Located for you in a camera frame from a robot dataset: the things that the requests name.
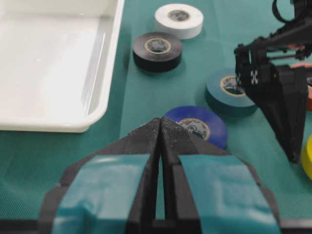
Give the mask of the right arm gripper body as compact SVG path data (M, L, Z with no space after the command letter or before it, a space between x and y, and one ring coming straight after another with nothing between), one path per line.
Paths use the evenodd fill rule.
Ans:
M312 16L302 14L267 37L257 37L234 49L237 84L247 90L274 83L281 77L281 65L273 60L305 60L312 55Z

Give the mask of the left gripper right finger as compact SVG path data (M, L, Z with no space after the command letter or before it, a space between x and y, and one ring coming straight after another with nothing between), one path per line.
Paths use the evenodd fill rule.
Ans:
M166 117L160 126L165 217L176 234L278 234L278 207L255 169Z

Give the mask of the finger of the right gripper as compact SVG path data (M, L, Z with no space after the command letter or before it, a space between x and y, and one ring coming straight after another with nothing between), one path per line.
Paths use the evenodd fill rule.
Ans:
M241 86L261 109L288 160L299 162L299 68L264 65L241 70Z
M287 156L299 156L308 104L310 70L283 65L278 68L278 81L281 87L281 133L278 140Z

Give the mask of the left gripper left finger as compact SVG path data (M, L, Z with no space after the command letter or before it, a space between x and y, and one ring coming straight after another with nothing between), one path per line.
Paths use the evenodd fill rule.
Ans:
M68 166L47 192L41 234L150 234L156 217L161 120Z

